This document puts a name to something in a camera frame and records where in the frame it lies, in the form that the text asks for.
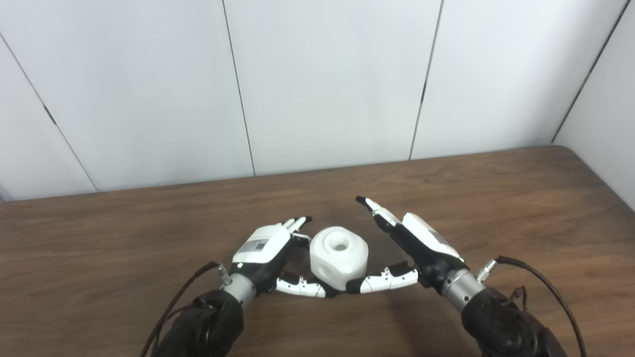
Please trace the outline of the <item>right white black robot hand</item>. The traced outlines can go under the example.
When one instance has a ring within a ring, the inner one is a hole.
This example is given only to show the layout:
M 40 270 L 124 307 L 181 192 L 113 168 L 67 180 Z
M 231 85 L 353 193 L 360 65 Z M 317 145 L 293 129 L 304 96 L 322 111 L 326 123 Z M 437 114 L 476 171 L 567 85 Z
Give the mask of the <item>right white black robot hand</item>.
M 438 293 L 445 283 L 451 283 L 458 273 L 469 267 L 444 237 L 414 213 L 398 219 L 388 209 L 368 197 L 357 196 L 356 201 L 371 213 L 377 226 L 413 260 L 413 266 L 401 262 L 387 266 L 379 273 L 369 274 L 346 283 L 347 294 L 369 294 L 395 290 L 419 283 Z

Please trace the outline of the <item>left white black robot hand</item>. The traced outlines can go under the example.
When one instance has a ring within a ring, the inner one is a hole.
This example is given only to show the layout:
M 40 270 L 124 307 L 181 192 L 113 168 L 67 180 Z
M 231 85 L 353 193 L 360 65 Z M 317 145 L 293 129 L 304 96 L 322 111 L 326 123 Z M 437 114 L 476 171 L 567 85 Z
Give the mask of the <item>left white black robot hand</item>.
M 274 290 L 309 298 L 342 295 L 316 277 L 306 279 L 284 271 L 297 248 L 309 247 L 312 238 L 300 230 L 311 221 L 302 216 L 256 229 L 232 257 L 224 289 L 242 305 Z

